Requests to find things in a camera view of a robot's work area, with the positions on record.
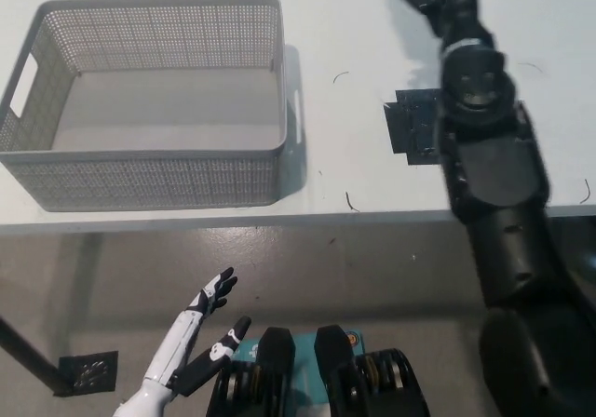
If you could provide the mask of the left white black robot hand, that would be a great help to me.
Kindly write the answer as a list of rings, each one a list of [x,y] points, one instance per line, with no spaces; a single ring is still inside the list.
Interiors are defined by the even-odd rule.
[[[209,281],[183,309],[159,345],[142,383],[171,395],[192,392],[203,385],[229,361],[244,339],[251,319],[241,317],[236,324],[203,355],[189,360],[202,325],[213,312],[227,304],[226,296],[237,283],[229,267]]]

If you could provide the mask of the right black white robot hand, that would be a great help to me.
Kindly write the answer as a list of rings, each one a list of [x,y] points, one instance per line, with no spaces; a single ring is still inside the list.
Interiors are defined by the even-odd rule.
[[[478,40],[495,48],[491,33],[482,25],[478,0],[403,0],[426,17],[432,33],[447,48],[461,40]]]

